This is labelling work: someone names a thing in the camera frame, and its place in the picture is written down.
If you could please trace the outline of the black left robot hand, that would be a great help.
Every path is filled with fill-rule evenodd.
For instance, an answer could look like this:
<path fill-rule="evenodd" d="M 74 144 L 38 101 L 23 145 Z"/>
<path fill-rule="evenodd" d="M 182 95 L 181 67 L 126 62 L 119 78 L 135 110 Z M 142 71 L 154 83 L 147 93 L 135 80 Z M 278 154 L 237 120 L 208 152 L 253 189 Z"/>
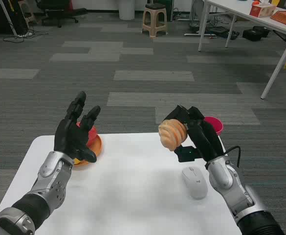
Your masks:
<path fill-rule="evenodd" d="M 97 161 L 96 154 L 87 147 L 88 133 L 92 129 L 100 111 L 100 106 L 94 106 L 84 115 L 77 125 L 77 119 L 83 112 L 86 93 L 81 91 L 70 103 L 66 116 L 57 127 L 54 138 L 54 150 L 68 155 L 72 159 L 85 160 L 90 163 Z"/>

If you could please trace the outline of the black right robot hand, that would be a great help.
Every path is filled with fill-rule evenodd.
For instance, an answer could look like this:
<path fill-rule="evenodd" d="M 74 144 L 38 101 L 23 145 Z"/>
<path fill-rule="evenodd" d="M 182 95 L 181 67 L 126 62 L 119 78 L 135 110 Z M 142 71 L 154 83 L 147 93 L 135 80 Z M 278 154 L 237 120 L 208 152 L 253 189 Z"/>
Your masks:
<path fill-rule="evenodd" d="M 198 108 L 178 105 L 158 127 L 162 145 L 178 156 L 179 162 L 202 158 L 209 162 L 224 155 L 214 127 Z"/>

